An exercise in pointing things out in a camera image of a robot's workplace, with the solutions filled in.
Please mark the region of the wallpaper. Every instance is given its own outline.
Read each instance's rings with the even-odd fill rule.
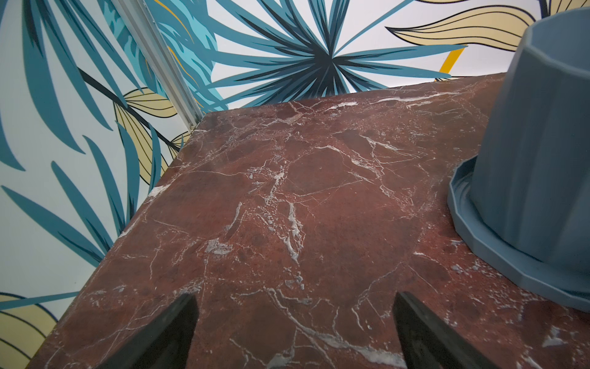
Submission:
[[[16,369],[188,132],[109,0],[0,0],[0,48],[0,367]]]
[[[507,70],[587,0],[146,0],[206,113]]]

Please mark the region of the yellow leaf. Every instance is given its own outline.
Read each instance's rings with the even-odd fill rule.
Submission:
[[[0,302],[18,297],[0,293]],[[54,317],[37,305],[0,311],[0,367],[23,369],[55,326]]]
[[[588,0],[550,0],[549,2],[549,13],[551,15],[560,12],[565,12],[570,9],[578,9],[590,6]]]
[[[168,150],[170,150],[170,155],[172,155],[173,160],[176,159],[178,151],[180,151],[182,145],[186,145],[186,141],[188,141],[189,137],[191,137],[191,134],[190,132],[186,131],[172,139],[172,144],[174,147],[168,146]]]
[[[492,5],[469,9],[434,23],[387,29],[415,45],[481,44],[515,51],[525,29],[535,19],[513,6]]]
[[[131,140],[135,144],[137,157],[139,158],[139,176],[145,183],[149,184],[152,179],[152,137],[147,128],[145,128],[134,116],[117,104],[114,105],[115,118],[117,122],[125,128]],[[168,169],[168,163],[162,156],[162,172]]]
[[[125,101],[137,110],[160,118],[169,118],[176,115],[176,108],[170,100],[158,95],[147,87],[141,90],[131,91],[125,95]]]

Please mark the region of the marble crack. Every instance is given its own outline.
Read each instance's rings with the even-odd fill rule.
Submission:
[[[200,292],[204,283],[205,283],[204,277],[195,279],[195,280],[185,284],[180,289],[175,290],[174,296],[181,295],[183,293],[193,294],[193,293]]]
[[[238,219],[238,216],[240,215],[240,208],[241,207],[242,207],[242,202],[240,201],[240,203],[238,204],[238,207],[235,209],[234,220],[231,221],[230,225],[225,227],[227,230],[231,229],[231,227],[234,225],[235,221]]]
[[[427,105],[427,104],[431,104],[431,103],[432,103],[432,101],[423,101],[421,103],[406,105],[406,107],[409,109],[411,106],[422,106],[422,105]]]
[[[293,301],[297,301],[298,303],[302,303],[302,304],[304,304],[304,305],[311,305],[311,303],[313,302],[313,299],[311,299],[311,298],[303,298],[303,299],[300,299],[300,298],[297,298],[297,297],[287,297],[287,296],[285,296],[285,295],[283,294],[283,291],[281,291],[281,289],[280,289],[280,288],[277,288],[276,290],[277,290],[277,291],[279,292],[279,294],[281,295],[281,298],[283,298],[283,299],[285,299],[285,300],[293,300]]]
[[[322,193],[322,192],[324,192],[324,191],[328,191],[328,190],[337,190],[338,188],[342,188],[342,187],[344,187],[344,186],[348,186],[348,185],[351,185],[351,184],[359,183],[359,182],[362,182],[362,181],[363,181],[362,179],[359,179],[358,181],[347,182],[347,183],[343,183],[343,184],[341,184],[341,185],[339,185],[339,186],[328,187],[328,188],[324,188],[324,189],[322,189],[322,190],[318,190],[318,191],[315,191],[315,192],[310,192],[310,193],[308,193],[308,194],[303,194],[303,195],[295,195],[295,196],[297,196],[297,197],[306,197],[306,196],[310,196],[310,195],[320,194],[320,193]],[[323,202],[325,202],[325,201],[326,201],[328,198],[325,198],[324,200],[322,200],[322,201],[319,201],[319,202],[318,202],[318,205],[319,205],[319,204],[321,204],[321,203],[323,203]]]
[[[108,349],[105,351],[104,355],[102,356],[102,358],[101,358],[101,361],[103,361],[103,360],[104,360],[104,359],[105,359],[105,358],[106,358],[106,357],[109,355],[109,352],[111,351],[111,349],[113,348],[113,346],[115,345],[115,343],[117,342],[117,340],[119,339],[119,336],[121,335],[121,333],[122,333],[122,332],[124,332],[124,331],[135,331],[135,330],[137,330],[137,329],[141,329],[141,328],[143,328],[143,327],[144,327],[144,326],[147,324],[147,323],[146,323],[146,324],[143,324],[143,325],[141,325],[141,326],[138,326],[138,327],[135,327],[135,328],[129,328],[129,326],[131,326],[131,324],[132,324],[133,322],[136,322],[136,321],[138,321],[138,320],[140,320],[140,319],[146,319],[146,318],[150,318],[150,317],[151,317],[151,316],[153,316],[153,315],[154,315],[156,312],[160,311],[161,307],[163,307],[163,306],[167,306],[167,305],[168,305],[168,303],[162,303],[162,304],[160,304],[160,305],[156,306],[156,307],[155,307],[155,308],[152,310],[152,312],[151,312],[151,313],[149,313],[149,314],[147,314],[147,315],[144,315],[144,316],[140,316],[140,317],[138,317],[138,318],[134,318],[134,317],[135,317],[135,315],[137,314],[137,312],[141,310],[141,308],[142,308],[142,307],[145,305],[145,303],[146,303],[146,302],[147,302],[147,301],[144,301],[144,302],[143,302],[143,303],[142,303],[142,304],[141,304],[141,305],[140,305],[138,308],[136,308],[136,309],[135,309],[135,312],[134,312],[134,313],[133,313],[133,315],[132,315],[132,319],[131,319],[131,320],[130,320],[130,321],[129,321],[129,322],[128,322],[128,323],[127,323],[127,324],[126,324],[126,325],[125,325],[123,328],[121,328],[121,329],[118,329],[117,331],[115,331],[115,332],[113,332],[112,334],[110,334],[108,337],[105,337],[105,338],[103,338],[103,339],[100,339],[100,340],[98,340],[97,342],[95,342],[94,344],[92,344],[92,345],[91,345],[91,346],[94,346],[94,345],[96,345],[97,343],[99,343],[99,342],[101,342],[101,341],[104,341],[104,340],[108,339],[109,337],[112,337],[112,336],[114,336],[114,335],[116,334],[116,336],[115,336],[115,338],[114,338],[113,342],[111,342],[111,346],[109,346],[109,348],[108,348]]]
[[[350,308],[350,310],[352,310],[352,313],[356,316],[356,323],[359,325],[359,328],[361,331],[365,331],[365,329],[363,328],[363,326],[360,324],[360,317],[359,314],[356,312],[356,310],[354,308]]]
[[[274,179],[274,185],[273,185],[273,187],[270,189],[270,192],[268,193],[268,196],[266,196],[266,197],[264,198],[264,203],[265,203],[266,205],[269,205],[271,200],[276,200],[276,199],[277,199],[277,197],[274,195],[274,192],[275,192],[275,190],[276,190],[276,188],[277,188],[277,186],[278,186],[278,183],[279,183],[279,182],[281,181],[281,179],[282,179],[282,178],[284,178],[284,177],[285,177],[285,172],[280,172],[279,174],[277,174],[277,175],[275,175],[275,176],[273,177],[273,179]]]
[[[266,366],[264,364],[264,361],[260,360],[256,356],[254,356],[254,354],[251,353],[250,350],[248,350],[246,347],[238,345],[238,343],[235,342],[233,338],[230,338],[230,342],[233,343],[234,345],[236,345],[240,350],[242,350],[242,353],[244,354],[244,356],[246,356],[246,363],[244,364],[244,368],[246,367],[246,364],[248,364],[248,357],[251,357],[252,359],[258,361],[260,364]]]
[[[291,259],[293,259],[293,261],[296,262],[297,265],[299,265],[299,262],[297,261],[297,258],[299,257],[299,253],[296,252],[295,249],[293,249],[293,246],[291,246],[291,237],[289,235],[287,235],[286,237],[279,236],[279,238],[281,239],[281,241],[283,241],[285,246],[287,246],[287,250],[289,251],[289,254],[291,255]]]
[[[190,242],[185,247],[183,247],[182,250],[177,252],[174,255],[174,258],[172,259],[172,265],[177,265],[178,263],[180,263],[184,259],[184,254],[188,251],[188,249],[190,249],[195,244],[196,244],[196,241]]]
[[[409,265],[407,265],[407,264],[406,264],[406,266],[407,266],[408,268],[410,268],[410,269],[412,270],[412,272],[414,272],[414,273],[415,273],[415,274],[418,276],[418,278],[422,279],[422,280],[423,280],[423,281],[424,281],[424,282],[425,282],[425,283],[426,283],[428,286],[430,286],[430,288],[432,288],[432,289],[434,290],[434,292],[436,292],[436,293],[438,294],[438,291],[437,291],[437,289],[436,289],[436,288],[434,288],[434,286],[433,286],[433,285],[431,285],[431,284],[430,284],[430,283],[429,283],[427,280],[425,280],[425,279],[424,279],[424,278],[423,278],[423,277],[422,277],[422,276],[421,276],[421,275],[420,275],[418,272],[416,272],[416,270],[415,270],[414,268],[412,268],[411,266],[409,266]]]
[[[156,248],[156,254],[153,256],[152,261],[149,263],[149,280],[153,277],[153,262],[156,260],[158,253],[161,251],[161,245]]]
[[[414,154],[409,154],[409,153],[406,153],[406,152],[402,152],[401,149],[398,149],[397,147],[392,146],[392,145],[390,145],[388,143],[383,143],[383,142],[375,141],[372,138],[367,137],[367,136],[363,136],[363,135],[360,135],[360,136],[363,137],[364,139],[366,139],[369,142],[369,144],[371,145],[371,147],[373,149],[375,149],[375,145],[379,145],[379,146],[381,146],[383,148],[386,148],[387,150],[390,150],[390,151],[395,152],[396,154],[400,154],[400,155],[403,155],[403,156],[411,156],[414,159],[420,159],[420,156],[414,155]]]
[[[207,241],[206,253],[213,253],[216,255],[226,255],[231,252],[233,247],[231,245],[219,242],[219,237]]]
[[[414,101],[432,99],[433,97],[442,96],[442,95],[458,95],[458,94],[460,94],[460,93],[459,92],[439,92],[434,95],[420,96],[420,97],[387,97],[386,99],[381,99],[375,103],[371,103],[371,105],[377,104],[377,103],[382,103],[384,101],[399,101],[399,102],[404,102],[404,103],[414,102]]]
[[[181,232],[181,233],[184,233],[184,234],[188,234],[188,232],[187,232],[187,231],[184,231],[184,230],[182,230],[182,228],[180,228],[180,227],[178,227],[178,226],[175,226],[175,225],[173,225],[173,224],[164,223],[163,221],[156,220],[156,219],[152,219],[152,220],[153,220],[154,222],[156,222],[156,223],[160,223],[160,224],[161,224],[161,225],[163,225],[163,226],[168,226],[168,227],[172,228],[172,229],[173,229],[173,230],[175,230],[175,231],[178,231],[178,232]]]
[[[336,335],[319,333],[309,327],[304,326],[302,323],[300,323],[293,316],[293,314],[291,314],[291,312],[289,311],[289,309],[287,307],[283,306],[280,303],[280,301],[277,297],[277,292],[275,289],[265,288],[265,290],[266,290],[268,296],[271,298],[271,300],[284,312],[284,314],[293,323],[295,323],[295,325],[306,336],[311,336],[311,337],[320,339],[332,348],[354,350],[354,351],[358,352],[359,354],[363,355],[363,357],[365,357],[365,359],[367,361],[369,361],[370,363],[385,364],[385,365],[389,365],[392,367],[398,367],[398,368],[406,368],[405,361],[404,361],[403,356],[401,354],[388,352],[388,351],[384,351],[384,350],[376,350],[370,346],[361,347],[361,346],[352,345],[352,344],[348,343],[347,341],[345,341],[337,332],[335,332]]]
[[[338,109],[339,107],[344,107],[344,106],[355,106],[358,105],[359,103],[356,101],[352,101],[352,102],[347,102],[347,103],[339,103],[338,105],[334,105],[332,107],[327,108],[325,111],[327,112],[328,110],[334,110],[334,109]]]

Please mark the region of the wall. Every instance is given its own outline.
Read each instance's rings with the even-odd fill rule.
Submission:
[[[188,133],[110,1],[0,0],[0,50],[0,367],[13,369]]]
[[[572,0],[146,0],[204,112],[507,70]]]

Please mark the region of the red marble surface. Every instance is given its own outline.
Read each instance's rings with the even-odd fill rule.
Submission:
[[[582,368],[590,315],[526,292],[453,229],[502,75],[208,114],[30,368],[89,368],[182,293],[188,368],[405,367],[411,291],[502,368]]]

